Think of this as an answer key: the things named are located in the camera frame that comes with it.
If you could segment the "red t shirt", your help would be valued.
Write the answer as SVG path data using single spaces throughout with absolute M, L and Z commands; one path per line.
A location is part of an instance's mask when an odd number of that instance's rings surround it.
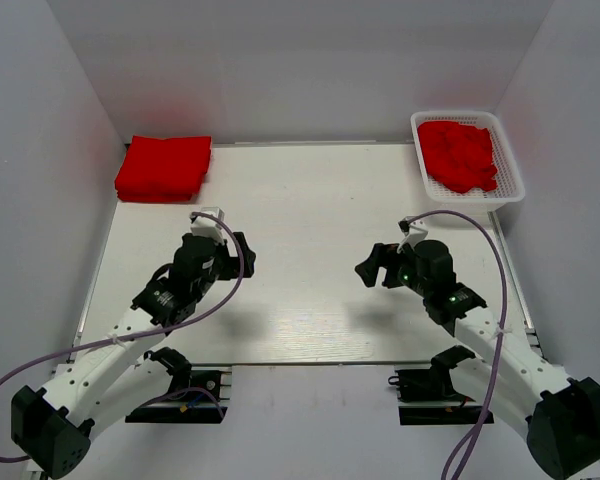
M 466 194 L 497 188 L 498 169 L 486 128 L 453 121 L 428 121 L 417 128 L 427 173 L 447 189 Z

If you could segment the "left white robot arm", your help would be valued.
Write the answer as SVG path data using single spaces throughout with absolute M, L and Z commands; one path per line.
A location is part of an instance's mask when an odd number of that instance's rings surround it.
M 225 238 L 216 227 L 192 228 L 105 338 L 43 386 L 14 394 L 13 442 L 49 478 L 61 479 L 111 424 L 150 399 L 185 396 L 194 387 L 191 365 L 162 341 L 215 282 L 251 277 L 255 258 L 241 232 Z

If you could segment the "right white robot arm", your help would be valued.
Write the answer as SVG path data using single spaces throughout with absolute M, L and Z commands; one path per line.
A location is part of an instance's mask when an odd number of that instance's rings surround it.
M 458 342 L 431 361 L 439 396 L 482 400 L 495 375 L 490 412 L 525 440 L 549 477 L 567 479 L 600 460 L 600 385 L 573 379 L 499 327 L 485 300 L 457 281 L 442 242 L 377 243 L 355 272 L 373 287 L 381 269 L 384 287 L 420 295 L 428 316 Z

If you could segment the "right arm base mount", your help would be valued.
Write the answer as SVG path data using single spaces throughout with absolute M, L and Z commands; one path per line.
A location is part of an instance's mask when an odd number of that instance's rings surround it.
M 450 371 L 476 355 L 453 346 L 434 356 L 427 368 L 402 368 L 387 380 L 395 389 L 401 426 L 474 425 L 481 406 L 452 386 Z

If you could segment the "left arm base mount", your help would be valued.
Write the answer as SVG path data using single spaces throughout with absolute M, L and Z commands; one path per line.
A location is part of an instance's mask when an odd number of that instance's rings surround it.
M 166 370 L 167 386 L 125 417 L 127 424 L 219 425 L 228 411 L 230 367 L 197 367 L 177 350 L 148 351 L 143 360 Z

